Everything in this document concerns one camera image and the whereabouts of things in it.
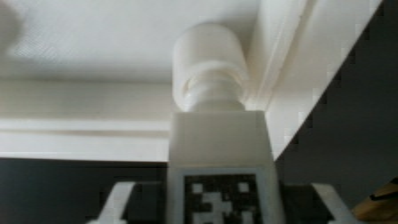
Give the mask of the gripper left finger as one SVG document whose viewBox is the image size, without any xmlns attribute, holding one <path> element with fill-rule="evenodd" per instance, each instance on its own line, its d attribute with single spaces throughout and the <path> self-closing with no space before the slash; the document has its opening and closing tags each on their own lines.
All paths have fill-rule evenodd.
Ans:
<svg viewBox="0 0 398 224">
<path fill-rule="evenodd" d="M 127 224 L 123 219 L 135 182 L 118 182 L 107 197 L 100 216 L 87 224 Z"/>
</svg>

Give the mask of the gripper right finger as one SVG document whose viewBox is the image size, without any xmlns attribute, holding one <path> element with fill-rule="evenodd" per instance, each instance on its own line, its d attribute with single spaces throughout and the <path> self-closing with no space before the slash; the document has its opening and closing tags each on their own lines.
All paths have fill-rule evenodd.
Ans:
<svg viewBox="0 0 398 224">
<path fill-rule="evenodd" d="M 327 210 L 333 214 L 333 220 L 327 222 L 327 224 L 363 224 L 363 222 L 354 217 L 334 187 L 329 184 L 320 183 L 313 183 L 313 187 Z"/>
</svg>

